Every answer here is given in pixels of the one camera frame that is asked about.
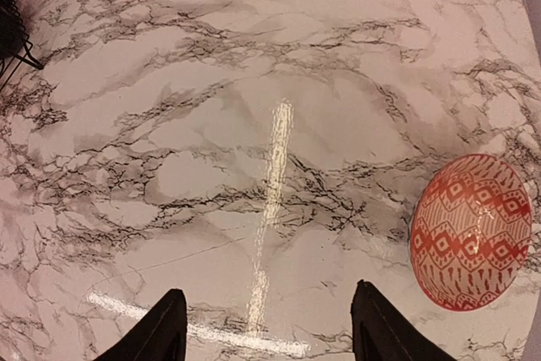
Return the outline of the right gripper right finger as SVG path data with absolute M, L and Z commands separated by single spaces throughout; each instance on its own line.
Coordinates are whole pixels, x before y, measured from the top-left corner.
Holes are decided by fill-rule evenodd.
M 454 361 L 423 336 L 371 282 L 358 282 L 350 313 L 352 350 L 357 361 Z

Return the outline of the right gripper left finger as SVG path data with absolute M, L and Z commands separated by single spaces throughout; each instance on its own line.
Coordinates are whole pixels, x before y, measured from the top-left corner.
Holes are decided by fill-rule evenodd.
M 183 291 L 170 289 L 96 361 L 184 361 L 187 329 L 187 304 Z

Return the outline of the blue zigzag patterned bowl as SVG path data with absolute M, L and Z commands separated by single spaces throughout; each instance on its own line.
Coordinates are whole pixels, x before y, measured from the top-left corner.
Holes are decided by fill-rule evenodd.
M 413 214 L 409 249 L 419 286 L 444 309 L 491 304 L 525 264 L 532 226 L 530 199 L 509 164 L 487 154 L 455 159 Z

